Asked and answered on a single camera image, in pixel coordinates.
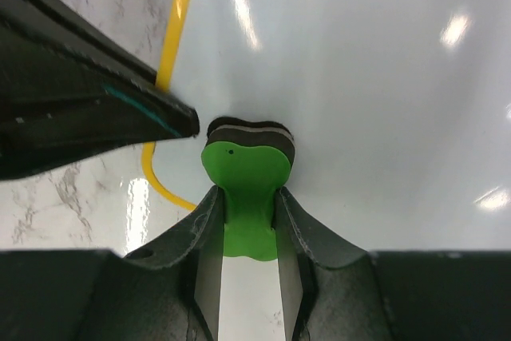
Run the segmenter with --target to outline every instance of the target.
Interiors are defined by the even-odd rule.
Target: black rubber part
[[[122,259],[99,250],[0,252],[0,339],[217,340],[224,195]]]
[[[234,117],[220,117],[208,127],[206,145],[217,141],[228,141],[244,147],[271,146],[285,154],[291,165],[295,161],[295,143],[291,132],[274,121],[250,122]]]
[[[511,252],[371,252],[275,194],[287,341],[511,339]]]
[[[0,180],[199,132],[154,70],[60,0],[2,0],[0,48]]]

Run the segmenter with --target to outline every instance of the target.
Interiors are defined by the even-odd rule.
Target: green mount
[[[276,259],[271,222],[275,191],[291,172],[287,156],[270,145],[215,141],[204,148],[202,164],[225,193],[224,255],[259,261]]]

